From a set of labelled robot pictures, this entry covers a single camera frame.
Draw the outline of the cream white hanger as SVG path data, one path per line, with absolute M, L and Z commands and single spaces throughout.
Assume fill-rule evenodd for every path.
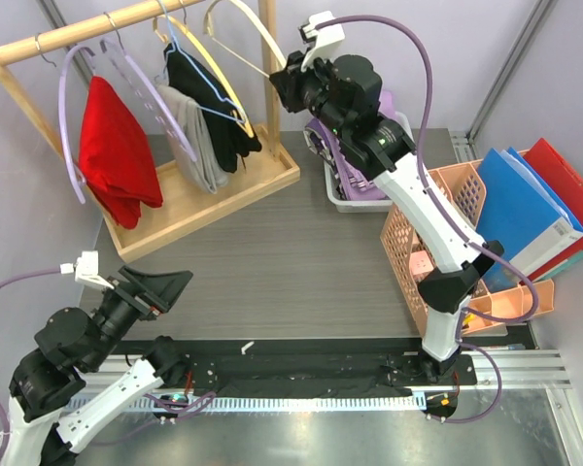
M 251 61 L 237 53 L 235 50 L 225 45 L 216 37 L 213 22 L 213 10 L 219 3 L 221 3 L 221 0 L 215 0 L 207 8 L 203 18 L 203 33 L 210 37 L 213 40 L 213 42 L 220 46 L 223 50 L 227 51 L 235 58 L 239 59 L 241 62 L 248 65 L 254 71 L 268 79 L 270 76 L 270 72 L 266 72 L 264 69 L 257 67 L 256 64 L 252 63 Z M 231 3 L 235 8 L 237 8 L 251 22 L 254 29 L 259 33 L 261 39 L 265 42 L 266 47 L 274 55 L 276 64 L 279 67 L 284 68 L 287 64 L 287 59 L 284 57 L 283 52 L 279 47 L 278 43 L 276 42 L 276 40 L 274 39 L 273 35 L 269 32 L 267 27 L 259 19 L 257 14 L 244 1 L 229 0 L 229 3 Z

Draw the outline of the purple trousers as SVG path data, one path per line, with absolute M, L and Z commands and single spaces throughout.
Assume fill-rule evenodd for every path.
M 343 156 L 336 138 L 327 136 L 326 127 L 315 117 L 303 130 L 308 149 L 326 164 L 326 178 L 335 197 L 342 201 L 386 201 L 387 196 L 352 166 Z

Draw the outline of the lilac plastic hanger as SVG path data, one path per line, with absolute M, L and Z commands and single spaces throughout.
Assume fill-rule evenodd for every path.
M 112 30 L 116 33 L 118 42 L 110 39 L 101 39 L 100 48 L 109 59 L 119 75 L 127 82 L 132 92 L 140 99 L 144 107 L 149 110 L 157 123 L 165 130 L 166 134 L 183 151 L 192 162 L 197 161 L 194 148 L 190 144 L 184 130 L 174 118 L 150 79 L 134 59 L 126 52 L 115 21 L 107 12 L 103 16 L 109 21 Z

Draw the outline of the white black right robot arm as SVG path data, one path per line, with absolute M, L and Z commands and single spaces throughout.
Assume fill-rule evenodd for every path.
M 269 80 L 288 112 L 308 111 L 326 127 L 346 160 L 394 202 L 431 253 L 435 267 L 418 285 L 427 306 L 418 364 L 426 382 L 443 383 L 460 352 L 463 308 L 494 261 L 470 243 L 480 237 L 429 175 L 420 141 L 381 112 L 382 80 L 371 62 L 346 54 L 306 65 L 305 58 L 292 52 Z

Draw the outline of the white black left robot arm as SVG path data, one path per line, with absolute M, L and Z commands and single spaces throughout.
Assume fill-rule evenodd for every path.
M 186 379 L 189 360 L 168 336 L 159 336 L 130 368 L 84 407 L 64 409 L 86 387 L 139 320 L 168 313 L 192 279 L 190 271 L 147 274 L 128 266 L 101 283 L 92 313 L 64 307 L 38 331 L 9 384 L 9 407 L 0 410 L 0 465 L 73 465 L 94 438 L 138 398 Z

